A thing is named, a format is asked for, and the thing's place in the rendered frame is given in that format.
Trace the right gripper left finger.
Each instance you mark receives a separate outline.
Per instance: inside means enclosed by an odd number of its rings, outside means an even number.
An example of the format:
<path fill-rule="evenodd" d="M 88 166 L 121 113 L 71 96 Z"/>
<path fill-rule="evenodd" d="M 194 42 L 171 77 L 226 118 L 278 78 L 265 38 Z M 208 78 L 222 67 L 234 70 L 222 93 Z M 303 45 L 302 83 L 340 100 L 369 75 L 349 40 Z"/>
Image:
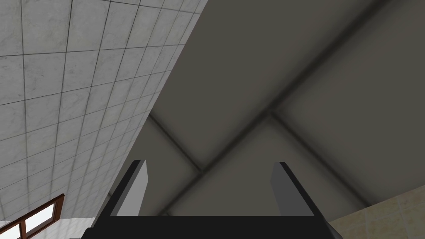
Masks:
<path fill-rule="evenodd" d="M 105 207 L 105 215 L 138 216 L 148 184 L 147 163 L 134 160 Z"/>

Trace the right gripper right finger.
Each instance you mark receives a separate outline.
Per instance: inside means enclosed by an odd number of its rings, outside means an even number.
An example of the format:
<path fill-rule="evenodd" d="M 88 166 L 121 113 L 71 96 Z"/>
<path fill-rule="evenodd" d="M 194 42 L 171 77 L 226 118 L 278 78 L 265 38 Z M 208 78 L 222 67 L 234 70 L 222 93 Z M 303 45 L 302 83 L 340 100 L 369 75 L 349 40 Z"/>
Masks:
<path fill-rule="evenodd" d="M 271 187 L 281 216 L 314 216 L 280 162 L 273 165 Z"/>

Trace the brown framed window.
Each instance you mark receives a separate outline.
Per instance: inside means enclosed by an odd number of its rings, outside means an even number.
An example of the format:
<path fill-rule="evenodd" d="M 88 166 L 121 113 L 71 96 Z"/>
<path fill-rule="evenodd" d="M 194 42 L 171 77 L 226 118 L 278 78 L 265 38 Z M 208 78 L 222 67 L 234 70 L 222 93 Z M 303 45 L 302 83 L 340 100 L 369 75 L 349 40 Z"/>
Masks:
<path fill-rule="evenodd" d="M 32 239 L 60 220 L 65 194 L 60 194 L 33 211 L 0 228 L 0 239 Z"/>

